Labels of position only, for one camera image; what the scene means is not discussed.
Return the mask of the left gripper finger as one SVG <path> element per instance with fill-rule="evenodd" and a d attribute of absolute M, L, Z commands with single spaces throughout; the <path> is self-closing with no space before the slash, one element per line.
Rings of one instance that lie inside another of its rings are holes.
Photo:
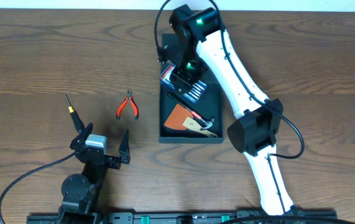
<path fill-rule="evenodd" d="M 92 133 L 93 130 L 93 123 L 89 123 L 87 127 L 82 130 L 82 132 L 76 137 L 76 141 L 79 144 L 84 144 L 85 141 L 88 139 L 88 136 Z"/>
<path fill-rule="evenodd" d="M 119 153 L 130 153 L 129 149 L 129 130 L 127 129 L 124 133 L 123 139 L 119 146 Z"/>

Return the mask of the blue screwdriver set case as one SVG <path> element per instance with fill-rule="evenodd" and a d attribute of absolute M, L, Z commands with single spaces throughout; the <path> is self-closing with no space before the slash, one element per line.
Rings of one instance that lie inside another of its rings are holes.
<path fill-rule="evenodd" d="M 164 68 L 160 69 L 159 80 L 161 84 L 169 87 L 178 96 L 184 97 L 184 99 L 192 103 L 196 103 L 205 92 L 207 88 L 206 83 L 198 80 L 192 85 L 186 84 L 182 80 L 179 80 L 179 77 L 174 74 L 176 70 L 176 66 L 172 63 L 164 65 Z"/>

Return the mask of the orange scraper wooden handle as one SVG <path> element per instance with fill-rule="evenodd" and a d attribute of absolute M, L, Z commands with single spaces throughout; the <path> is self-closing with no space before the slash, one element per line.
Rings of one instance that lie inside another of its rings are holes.
<path fill-rule="evenodd" d="M 217 134 L 211 132 L 210 129 L 201 130 L 203 123 L 179 104 L 177 104 L 169 114 L 164 122 L 164 126 L 176 131 L 193 131 L 209 138 L 219 137 Z"/>

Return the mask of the steel claw hammer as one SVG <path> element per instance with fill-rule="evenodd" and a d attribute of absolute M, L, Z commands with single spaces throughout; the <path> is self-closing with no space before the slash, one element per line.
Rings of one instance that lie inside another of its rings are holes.
<path fill-rule="evenodd" d="M 201 130 L 210 129 L 213 126 L 214 118 L 210 120 L 204 119 L 201 115 L 199 115 L 192 107 L 190 107 L 186 102 L 184 102 L 180 97 L 172 92 L 168 92 L 167 95 L 177 102 L 180 106 L 187 109 L 196 119 L 200 120 L 203 123 Z"/>

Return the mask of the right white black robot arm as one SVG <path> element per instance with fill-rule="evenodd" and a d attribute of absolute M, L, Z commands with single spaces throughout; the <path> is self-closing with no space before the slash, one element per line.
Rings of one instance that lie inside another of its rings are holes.
<path fill-rule="evenodd" d="M 160 81 L 193 103 L 205 90 L 201 76 L 210 71 L 226 94 L 235 122 L 228 137 L 247 158 L 268 215 L 293 213 L 294 203 L 284 185 L 277 159 L 276 135 L 285 121 L 280 100 L 270 100 L 255 84 L 237 56 L 217 7 L 193 12 L 187 5 L 172 11 L 169 24 L 179 46 L 158 46 L 160 63 L 168 67 Z"/>

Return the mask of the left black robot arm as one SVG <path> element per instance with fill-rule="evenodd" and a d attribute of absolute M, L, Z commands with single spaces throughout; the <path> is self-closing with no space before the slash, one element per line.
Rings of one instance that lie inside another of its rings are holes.
<path fill-rule="evenodd" d="M 129 131 L 125 131 L 119 146 L 118 156 L 109 156 L 107 138 L 92 133 L 93 125 L 87 127 L 70 144 L 75 157 L 84 163 L 83 171 L 68 176 L 62 184 L 62 205 L 59 208 L 59 224 L 107 223 L 108 215 L 98 208 L 98 199 L 108 169 L 121 168 L 129 164 Z"/>

